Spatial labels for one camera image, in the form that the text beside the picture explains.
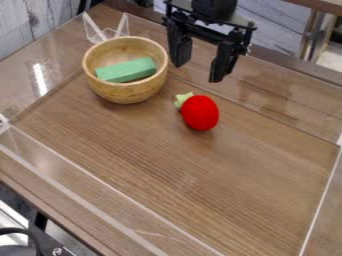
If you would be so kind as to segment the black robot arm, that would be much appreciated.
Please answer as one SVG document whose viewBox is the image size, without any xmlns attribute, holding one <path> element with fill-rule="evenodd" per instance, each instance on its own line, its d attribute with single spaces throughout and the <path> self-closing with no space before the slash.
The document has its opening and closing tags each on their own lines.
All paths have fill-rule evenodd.
<svg viewBox="0 0 342 256">
<path fill-rule="evenodd" d="M 223 80 L 241 55 L 249 52 L 258 29 L 254 21 L 237 14 L 238 0 L 164 0 L 167 41 L 171 62 L 182 67 L 193 56 L 193 38 L 218 47 L 211 62 L 211 83 Z"/>
</svg>

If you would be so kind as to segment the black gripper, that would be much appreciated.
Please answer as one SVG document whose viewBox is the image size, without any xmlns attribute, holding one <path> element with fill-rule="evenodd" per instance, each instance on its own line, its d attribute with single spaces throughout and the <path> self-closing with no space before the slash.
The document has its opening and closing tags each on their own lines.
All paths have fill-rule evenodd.
<svg viewBox="0 0 342 256">
<path fill-rule="evenodd" d="M 227 39 L 218 45 L 210 70 L 210 82 L 221 82 L 233 72 L 239 54 L 249 52 L 255 22 L 237 13 L 238 0 L 166 0 L 164 4 L 166 18 L 187 30 L 175 23 L 167 24 L 170 57 L 177 68 L 191 59 L 189 33 L 211 43 Z"/>
</svg>

